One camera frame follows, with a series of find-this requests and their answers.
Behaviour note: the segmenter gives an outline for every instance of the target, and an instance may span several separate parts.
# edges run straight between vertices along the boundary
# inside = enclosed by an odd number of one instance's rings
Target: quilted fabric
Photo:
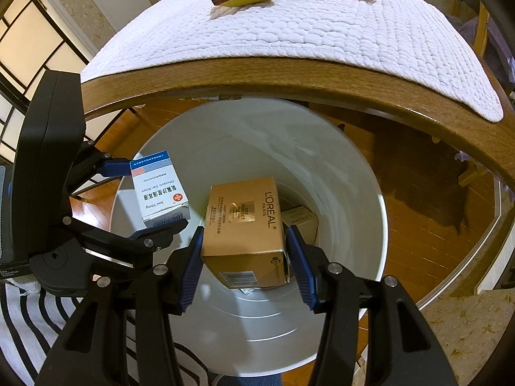
[[[236,8],[214,7],[211,0],[162,0],[100,50],[82,81],[231,56],[287,56],[369,68],[462,101],[489,121],[503,118],[472,49],[422,0],[272,0]]]

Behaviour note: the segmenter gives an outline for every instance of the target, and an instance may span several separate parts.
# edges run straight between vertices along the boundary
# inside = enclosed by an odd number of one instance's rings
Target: silver bolt
[[[343,271],[343,266],[337,262],[330,262],[327,266],[327,271],[332,274],[340,274]]]
[[[156,276],[162,276],[166,273],[168,273],[168,267],[164,264],[158,264],[154,267],[152,270]]]
[[[97,280],[98,287],[107,287],[111,284],[111,279],[107,276],[101,277]]]
[[[384,281],[388,287],[395,287],[398,285],[398,280],[393,276],[386,276]]]

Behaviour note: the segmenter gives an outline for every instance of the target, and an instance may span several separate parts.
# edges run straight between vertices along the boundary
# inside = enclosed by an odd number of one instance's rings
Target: white bucket
[[[317,243],[330,261],[361,277],[383,274],[387,221],[374,173],[341,130],[310,110],[275,99],[204,104],[165,125],[138,156],[162,150],[177,170],[192,218],[173,248],[154,254],[156,263],[189,244],[203,224],[211,186],[273,176],[283,208],[304,205],[318,216]],[[111,230],[128,236],[142,228],[132,179],[124,178]],[[294,281],[244,294],[224,287],[206,267],[192,305],[170,317],[176,342],[211,371],[230,376],[275,374],[312,361],[323,320],[302,303]]]

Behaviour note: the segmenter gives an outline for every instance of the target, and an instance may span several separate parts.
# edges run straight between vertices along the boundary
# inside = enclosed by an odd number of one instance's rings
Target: black and white striped clothing
[[[75,298],[58,298],[44,289],[27,294],[16,286],[0,283],[0,351],[27,386],[34,385],[46,355],[79,302]],[[138,385],[135,340],[135,320],[130,315],[127,370],[131,386]],[[175,346],[184,385],[208,386],[207,367],[186,347]]]

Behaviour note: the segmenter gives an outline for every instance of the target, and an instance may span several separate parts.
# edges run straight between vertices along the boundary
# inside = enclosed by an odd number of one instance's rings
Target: white and blue medicine box
[[[190,218],[190,205],[167,151],[130,162],[132,180],[147,228]]]

